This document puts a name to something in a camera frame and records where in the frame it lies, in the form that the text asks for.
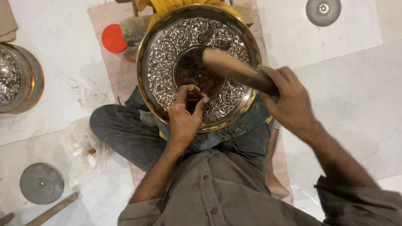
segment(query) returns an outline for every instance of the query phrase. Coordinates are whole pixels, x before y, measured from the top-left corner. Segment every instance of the dark jeans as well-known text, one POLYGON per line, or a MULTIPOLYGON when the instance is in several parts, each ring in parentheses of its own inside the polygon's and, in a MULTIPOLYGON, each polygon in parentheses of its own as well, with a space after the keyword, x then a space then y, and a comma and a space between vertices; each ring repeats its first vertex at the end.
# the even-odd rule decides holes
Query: dark jeans
MULTIPOLYGON (((170 128, 156 117, 159 126, 141 121, 139 110, 146 111, 148 108, 137 87, 126 105, 99 107, 91 115, 90 128, 114 151, 147 172, 166 147, 166 141, 159 136, 159 130, 168 140, 170 128)), ((231 125, 217 131, 197 134, 186 152, 196 153, 216 148, 241 154, 245 158, 264 157, 271 136, 269 125, 264 123, 268 117, 265 106, 255 100, 247 113, 231 125)))

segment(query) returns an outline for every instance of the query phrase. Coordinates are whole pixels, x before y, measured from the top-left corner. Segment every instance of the man's left hand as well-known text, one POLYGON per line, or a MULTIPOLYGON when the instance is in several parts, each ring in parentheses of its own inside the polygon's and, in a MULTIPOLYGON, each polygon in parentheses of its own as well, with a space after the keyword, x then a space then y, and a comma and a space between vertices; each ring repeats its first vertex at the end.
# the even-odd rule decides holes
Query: man's left hand
POLYGON ((176 102, 169 107, 170 120, 170 139, 168 145, 177 152, 183 152, 191 143, 199 127, 202 124, 204 108, 209 101, 208 97, 202 98, 195 106, 194 113, 191 115, 186 110, 187 93, 197 89, 195 85, 186 85, 179 88, 176 102))

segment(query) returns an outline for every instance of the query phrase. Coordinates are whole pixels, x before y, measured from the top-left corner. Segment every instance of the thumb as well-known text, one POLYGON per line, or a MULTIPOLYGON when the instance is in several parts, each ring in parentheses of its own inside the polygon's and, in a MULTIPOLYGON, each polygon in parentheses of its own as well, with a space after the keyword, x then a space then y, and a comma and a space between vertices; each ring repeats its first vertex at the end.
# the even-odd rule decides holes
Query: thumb
POLYGON ((209 101, 209 97, 204 97, 200 101, 198 101, 197 105, 195 106, 193 116, 202 118, 202 114, 204 112, 204 108, 209 101))
POLYGON ((278 114, 278 105, 275 101, 269 96, 268 94, 259 92, 258 95, 260 96, 261 100, 263 101, 265 107, 268 110, 268 113, 273 117, 276 117, 278 114))

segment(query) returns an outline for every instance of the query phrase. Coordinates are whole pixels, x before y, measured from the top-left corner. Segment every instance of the bare foot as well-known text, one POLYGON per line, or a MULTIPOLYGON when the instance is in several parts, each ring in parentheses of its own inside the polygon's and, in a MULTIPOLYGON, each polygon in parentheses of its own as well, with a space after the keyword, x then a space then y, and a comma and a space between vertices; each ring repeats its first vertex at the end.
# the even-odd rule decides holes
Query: bare foot
POLYGON ((267 160, 267 172, 265 173, 265 183, 267 184, 269 190, 271 191, 272 197, 282 199, 289 196, 290 192, 282 186, 278 178, 274 175, 274 170, 272 167, 272 157, 276 148, 276 140, 278 138, 279 130, 271 131, 271 138, 268 141, 267 150, 265 152, 267 160))
POLYGON ((265 183, 267 184, 271 195, 274 198, 282 199, 289 196, 290 192, 282 186, 278 178, 272 173, 265 174, 265 183))

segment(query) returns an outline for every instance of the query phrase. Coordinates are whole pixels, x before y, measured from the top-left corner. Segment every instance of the gray metal disc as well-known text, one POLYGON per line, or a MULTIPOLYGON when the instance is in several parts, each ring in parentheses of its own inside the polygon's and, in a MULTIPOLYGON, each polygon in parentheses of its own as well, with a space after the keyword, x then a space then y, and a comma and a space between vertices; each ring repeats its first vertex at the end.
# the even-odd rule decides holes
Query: gray metal disc
POLYGON ((28 201, 46 205, 56 201, 63 194, 64 179, 51 165, 34 163, 21 175, 20 188, 28 201))
POLYGON ((340 0, 308 0, 306 14, 314 25, 326 27, 338 19, 341 8, 340 0))

